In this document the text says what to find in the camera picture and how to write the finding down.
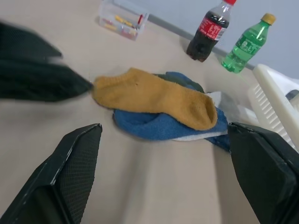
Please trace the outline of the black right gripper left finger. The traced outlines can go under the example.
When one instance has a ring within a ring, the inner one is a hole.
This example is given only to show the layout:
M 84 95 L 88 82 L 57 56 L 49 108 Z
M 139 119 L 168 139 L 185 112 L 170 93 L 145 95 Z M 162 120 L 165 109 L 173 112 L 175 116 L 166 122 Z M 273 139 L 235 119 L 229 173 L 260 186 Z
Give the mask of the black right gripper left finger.
M 101 124 L 66 134 L 28 178 L 0 224 L 80 224 L 91 193 Z

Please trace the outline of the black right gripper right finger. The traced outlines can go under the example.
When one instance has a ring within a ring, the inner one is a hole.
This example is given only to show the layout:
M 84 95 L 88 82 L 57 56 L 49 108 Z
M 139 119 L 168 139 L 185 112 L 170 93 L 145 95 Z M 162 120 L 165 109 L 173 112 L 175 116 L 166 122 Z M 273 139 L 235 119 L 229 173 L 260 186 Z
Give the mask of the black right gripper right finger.
M 299 153 L 279 134 L 228 125 L 237 180 L 260 224 L 299 224 Z

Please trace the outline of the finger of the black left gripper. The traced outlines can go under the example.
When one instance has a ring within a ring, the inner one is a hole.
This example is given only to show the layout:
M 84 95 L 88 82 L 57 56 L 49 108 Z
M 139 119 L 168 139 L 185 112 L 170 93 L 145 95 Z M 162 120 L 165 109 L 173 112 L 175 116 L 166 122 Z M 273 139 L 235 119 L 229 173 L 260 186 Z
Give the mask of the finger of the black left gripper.
M 62 53 L 38 33 L 0 21 L 0 58 L 47 60 Z
M 67 66 L 0 59 L 0 99 L 61 102 L 92 88 L 88 80 Z

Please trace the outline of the white plastic slatted basket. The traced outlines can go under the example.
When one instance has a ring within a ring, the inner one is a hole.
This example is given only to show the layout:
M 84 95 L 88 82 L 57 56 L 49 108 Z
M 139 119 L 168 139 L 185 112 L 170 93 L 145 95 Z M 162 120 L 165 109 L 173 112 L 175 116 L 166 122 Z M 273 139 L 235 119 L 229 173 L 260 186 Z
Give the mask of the white plastic slatted basket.
M 299 153 L 299 80 L 289 78 L 263 64 L 252 70 L 247 96 L 251 109 L 238 106 L 240 119 L 279 134 Z

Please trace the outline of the blue terry sock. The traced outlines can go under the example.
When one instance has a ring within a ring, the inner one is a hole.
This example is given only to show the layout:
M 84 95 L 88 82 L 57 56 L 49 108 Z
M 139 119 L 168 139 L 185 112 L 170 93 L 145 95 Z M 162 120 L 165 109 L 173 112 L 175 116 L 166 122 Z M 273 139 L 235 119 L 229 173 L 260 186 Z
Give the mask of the blue terry sock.
M 220 96 L 220 93 L 212 92 L 208 95 L 212 97 L 218 115 L 215 127 L 209 130 L 194 130 L 165 113 L 114 110 L 114 121 L 123 131 L 145 140 L 192 141 L 206 139 L 230 153 L 228 120 L 224 112 L 218 108 L 220 101 L 215 98 Z

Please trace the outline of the white grey sock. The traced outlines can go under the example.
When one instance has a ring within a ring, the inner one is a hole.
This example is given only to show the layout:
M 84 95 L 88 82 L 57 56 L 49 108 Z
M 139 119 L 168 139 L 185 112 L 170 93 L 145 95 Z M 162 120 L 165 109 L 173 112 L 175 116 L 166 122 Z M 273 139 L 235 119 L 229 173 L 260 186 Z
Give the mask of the white grey sock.
M 221 91 L 207 93 L 206 95 L 212 98 L 214 105 L 223 112 L 224 116 L 226 117 L 227 123 L 239 121 L 240 112 L 238 106 L 229 95 Z M 189 136 L 176 138 L 173 140 L 192 141 L 192 140 L 209 139 L 209 138 L 213 139 L 219 136 L 222 137 L 228 133 L 227 131 L 228 125 L 225 123 L 225 121 L 222 120 L 223 119 L 220 118 L 220 115 L 218 115 L 217 125 L 211 130 L 204 131 L 199 134 L 193 134 Z

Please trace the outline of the mustard yellow ankle sock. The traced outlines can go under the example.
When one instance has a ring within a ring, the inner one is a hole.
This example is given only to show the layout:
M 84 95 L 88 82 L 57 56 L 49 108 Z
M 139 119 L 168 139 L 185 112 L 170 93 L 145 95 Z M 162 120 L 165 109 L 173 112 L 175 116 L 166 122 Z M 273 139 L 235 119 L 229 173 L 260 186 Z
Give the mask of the mustard yellow ankle sock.
M 198 131 L 213 128 L 218 118 L 209 96 L 136 68 L 96 78 L 92 97 L 109 109 L 165 113 Z

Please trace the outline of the dark green sock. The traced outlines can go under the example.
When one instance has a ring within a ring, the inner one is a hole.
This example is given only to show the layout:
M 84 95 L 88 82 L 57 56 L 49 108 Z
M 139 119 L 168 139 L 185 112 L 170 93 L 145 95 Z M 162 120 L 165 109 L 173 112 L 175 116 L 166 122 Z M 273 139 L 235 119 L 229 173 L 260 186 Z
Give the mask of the dark green sock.
M 192 81 L 182 73 L 170 71 L 170 72 L 166 72 L 165 74 L 154 74 L 154 75 L 163 80 L 179 84 L 183 87 L 193 89 L 201 93 L 205 93 L 200 84 Z

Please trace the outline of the clear plastic box with items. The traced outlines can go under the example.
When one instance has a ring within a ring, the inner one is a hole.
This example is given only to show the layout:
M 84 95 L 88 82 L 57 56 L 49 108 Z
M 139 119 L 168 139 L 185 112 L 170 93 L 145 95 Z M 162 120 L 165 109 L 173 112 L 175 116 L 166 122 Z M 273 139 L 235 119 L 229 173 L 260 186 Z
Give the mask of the clear plastic box with items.
M 129 0 L 103 0 L 99 25 L 135 41 L 145 28 L 149 13 Z

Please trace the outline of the green soda bottle yellow cap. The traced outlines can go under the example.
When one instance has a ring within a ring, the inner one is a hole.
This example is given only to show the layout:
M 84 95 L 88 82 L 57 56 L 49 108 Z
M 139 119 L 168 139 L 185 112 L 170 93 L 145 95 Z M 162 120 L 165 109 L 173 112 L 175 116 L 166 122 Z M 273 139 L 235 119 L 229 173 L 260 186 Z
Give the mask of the green soda bottle yellow cap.
M 268 30 L 275 20 L 274 15 L 266 13 L 259 23 L 246 29 L 222 60 L 221 65 L 229 72 L 240 73 L 247 62 L 266 43 Z

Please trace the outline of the cola bottle with red label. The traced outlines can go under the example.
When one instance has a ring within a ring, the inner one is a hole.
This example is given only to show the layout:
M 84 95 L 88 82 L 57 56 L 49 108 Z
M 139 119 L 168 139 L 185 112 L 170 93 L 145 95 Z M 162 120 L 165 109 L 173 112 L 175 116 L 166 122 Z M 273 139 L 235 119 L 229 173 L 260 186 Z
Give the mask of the cola bottle with red label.
M 222 0 L 210 9 L 190 41 L 186 53 L 193 60 L 204 62 L 229 26 L 231 9 L 237 0 Z

